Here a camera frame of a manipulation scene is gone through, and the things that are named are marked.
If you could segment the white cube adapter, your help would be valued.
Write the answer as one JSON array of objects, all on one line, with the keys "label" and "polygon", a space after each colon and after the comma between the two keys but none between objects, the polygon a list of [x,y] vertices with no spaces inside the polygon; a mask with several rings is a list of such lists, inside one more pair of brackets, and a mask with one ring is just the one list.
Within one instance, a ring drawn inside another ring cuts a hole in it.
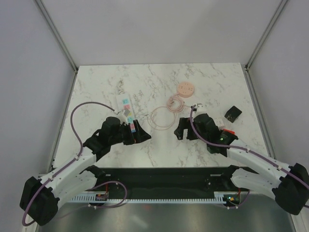
[{"label": "white cube adapter", "polygon": [[224,121],[221,118],[216,118],[215,119],[215,124],[220,129],[225,127]]}]

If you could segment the white power strip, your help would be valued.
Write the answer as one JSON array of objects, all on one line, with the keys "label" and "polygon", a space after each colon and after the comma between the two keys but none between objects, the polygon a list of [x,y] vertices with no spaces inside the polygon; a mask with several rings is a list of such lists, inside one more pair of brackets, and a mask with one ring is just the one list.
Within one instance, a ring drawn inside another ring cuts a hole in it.
[{"label": "white power strip", "polygon": [[127,123],[130,125],[131,132],[136,132],[136,128],[134,125],[135,114],[129,94],[128,93],[118,94],[116,96],[116,101],[119,110],[127,109],[129,111],[128,113],[125,113],[126,120]]}]

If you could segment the dark green cube plug adapter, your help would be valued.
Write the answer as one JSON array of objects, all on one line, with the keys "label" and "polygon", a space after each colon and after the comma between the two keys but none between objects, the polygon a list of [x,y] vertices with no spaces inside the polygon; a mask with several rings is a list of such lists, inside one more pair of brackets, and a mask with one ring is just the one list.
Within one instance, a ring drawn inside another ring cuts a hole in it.
[{"label": "dark green cube plug adapter", "polygon": [[217,146],[212,146],[212,145],[207,145],[207,150],[210,154],[220,154],[221,153],[221,149],[220,147],[217,147]]}]

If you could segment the red cube adapter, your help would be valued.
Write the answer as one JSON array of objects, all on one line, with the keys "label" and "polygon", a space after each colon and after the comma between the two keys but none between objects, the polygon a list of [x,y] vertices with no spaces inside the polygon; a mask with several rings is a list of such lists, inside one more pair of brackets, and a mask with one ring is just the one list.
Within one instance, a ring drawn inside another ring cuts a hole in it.
[{"label": "red cube adapter", "polygon": [[230,134],[234,134],[234,135],[235,135],[235,132],[234,132],[234,131],[232,131],[232,130],[227,130],[227,129],[224,129],[223,131],[226,131],[226,132],[228,132],[228,133],[230,133]]}]

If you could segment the black cube adapter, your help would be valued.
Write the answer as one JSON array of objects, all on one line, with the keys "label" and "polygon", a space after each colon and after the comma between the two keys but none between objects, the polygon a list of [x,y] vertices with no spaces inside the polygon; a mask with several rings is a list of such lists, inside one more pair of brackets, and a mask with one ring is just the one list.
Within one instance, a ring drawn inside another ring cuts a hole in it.
[{"label": "black cube adapter", "polygon": [[242,111],[236,106],[232,106],[225,114],[225,118],[234,123],[236,119],[242,114]]}]

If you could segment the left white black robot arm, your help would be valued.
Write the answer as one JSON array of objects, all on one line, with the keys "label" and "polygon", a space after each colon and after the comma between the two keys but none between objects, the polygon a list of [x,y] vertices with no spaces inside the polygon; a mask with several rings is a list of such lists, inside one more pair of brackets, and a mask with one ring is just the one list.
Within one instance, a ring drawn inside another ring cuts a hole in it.
[{"label": "left white black robot arm", "polygon": [[137,120],[131,125],[110,116],[81,144],[79,153],[39,178],[30,177],[24,185],[20,208],[40,226],[46,225],[58,210],[79,193],[106,185],[102,170],[95,163],[116,144],[135,145],[151,139]]}]

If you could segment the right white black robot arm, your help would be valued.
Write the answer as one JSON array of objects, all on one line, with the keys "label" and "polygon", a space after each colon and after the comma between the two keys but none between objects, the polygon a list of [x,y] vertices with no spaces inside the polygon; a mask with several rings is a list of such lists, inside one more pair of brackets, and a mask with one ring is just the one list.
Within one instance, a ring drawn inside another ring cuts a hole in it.
[{"label": "right white black robot arm", "polygon": [[292,215],[309,206],[309,173],[301,164],[291,166],[259,154],[234,132],[219,129],[207,114],[180,118],[174,131],[178,140],[183,139],[184,130],[188,140],[205,142],[210,153],[221,154],[249,168],[230,165],[222,174],[224,189],[237,187],[263,194]]}]

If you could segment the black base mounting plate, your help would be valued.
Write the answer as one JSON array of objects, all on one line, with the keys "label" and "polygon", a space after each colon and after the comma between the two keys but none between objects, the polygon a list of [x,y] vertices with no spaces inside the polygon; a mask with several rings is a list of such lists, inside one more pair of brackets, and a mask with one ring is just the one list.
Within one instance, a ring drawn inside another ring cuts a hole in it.
[{"label": "black base mounting plate", "polygon": [[228,167],[213,168],[101,168],[103,175],[93,191],[109,190],[190,190],[212,192],[238,192],[239,199],[226,201],[232,206],[245,199],[247,189],[236,187],[227,178]]}]

